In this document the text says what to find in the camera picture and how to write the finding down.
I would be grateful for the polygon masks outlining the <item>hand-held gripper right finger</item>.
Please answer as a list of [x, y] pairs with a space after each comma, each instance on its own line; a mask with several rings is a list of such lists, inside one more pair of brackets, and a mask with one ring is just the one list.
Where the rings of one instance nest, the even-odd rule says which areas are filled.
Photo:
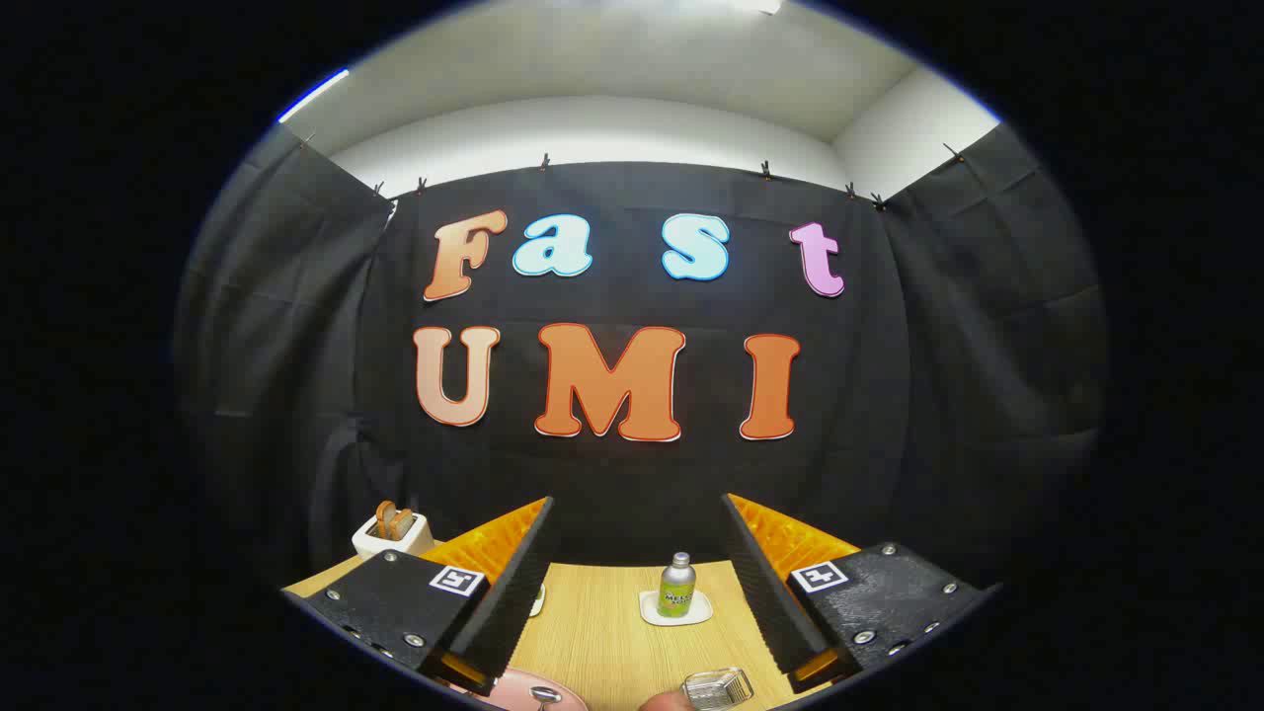
[[887, 665], [997, 595], [902, 543], [861, 548], [736, 493], [724, 550], [755, 625], [795, 692]]

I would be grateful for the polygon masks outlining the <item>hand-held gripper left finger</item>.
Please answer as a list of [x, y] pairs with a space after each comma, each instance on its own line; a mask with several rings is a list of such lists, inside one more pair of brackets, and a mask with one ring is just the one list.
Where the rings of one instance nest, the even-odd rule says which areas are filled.
[[552, 497], [415, 555], [387, 549], [284, 595], [372, 657], [479, 695], [506, 673], [556, 549]]

